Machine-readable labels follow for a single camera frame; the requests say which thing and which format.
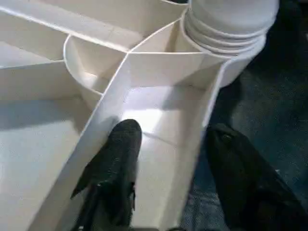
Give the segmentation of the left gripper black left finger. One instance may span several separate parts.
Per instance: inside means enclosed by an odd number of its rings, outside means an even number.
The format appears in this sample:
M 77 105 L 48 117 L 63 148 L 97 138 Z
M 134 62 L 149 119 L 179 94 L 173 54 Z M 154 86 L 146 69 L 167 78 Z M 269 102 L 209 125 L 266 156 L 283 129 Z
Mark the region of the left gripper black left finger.
M 71 198 L 88 189 L 74 231 L 113 231 L 128 228 L 135 209 L 135 181 L 142 129 L 125 119 L 84 168 Z

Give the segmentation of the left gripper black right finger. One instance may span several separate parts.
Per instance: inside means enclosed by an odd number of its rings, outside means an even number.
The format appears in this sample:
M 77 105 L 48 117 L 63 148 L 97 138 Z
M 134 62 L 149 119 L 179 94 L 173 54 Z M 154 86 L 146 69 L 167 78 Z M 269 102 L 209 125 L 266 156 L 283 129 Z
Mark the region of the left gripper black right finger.
M 206 154 L 231 231 L 306 231 L 308 213 L 292 189 L 242 133 L 208 126 Z

